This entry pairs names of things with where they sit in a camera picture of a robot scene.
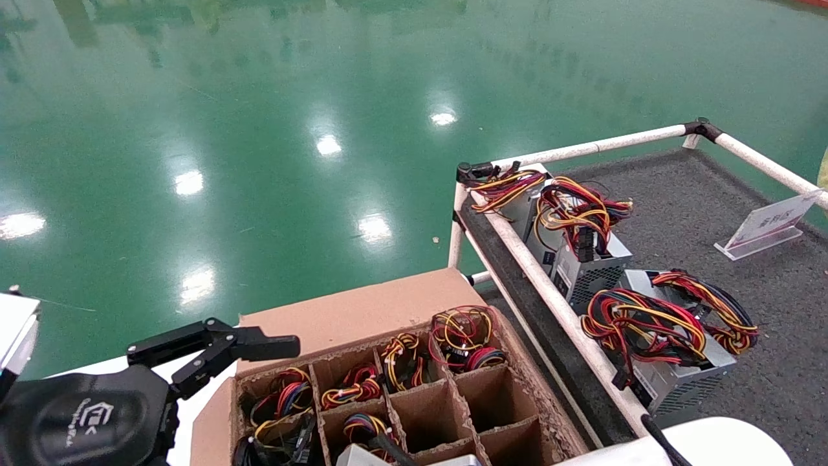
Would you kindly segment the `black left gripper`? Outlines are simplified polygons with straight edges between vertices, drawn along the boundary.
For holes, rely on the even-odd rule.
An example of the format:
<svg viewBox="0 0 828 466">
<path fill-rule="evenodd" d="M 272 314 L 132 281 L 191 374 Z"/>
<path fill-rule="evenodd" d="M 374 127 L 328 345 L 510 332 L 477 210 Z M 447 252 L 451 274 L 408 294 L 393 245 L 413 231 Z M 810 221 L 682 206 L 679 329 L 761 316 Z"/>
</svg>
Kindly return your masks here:
<svg viewBox="0 0 828 466">
<path fill-rule="evenodd" d="M 130 368 L 120 372 L 15 383 L 2 402 L 2 464 L 165 465 L 179 426 L 177 399 L 189 400 L 238 360 L 300 353 L 296 335 L 271 337 L 209 318 L 131 343 Z M 191 354 L 171 386 L 149 369 Z"/>
</svg>

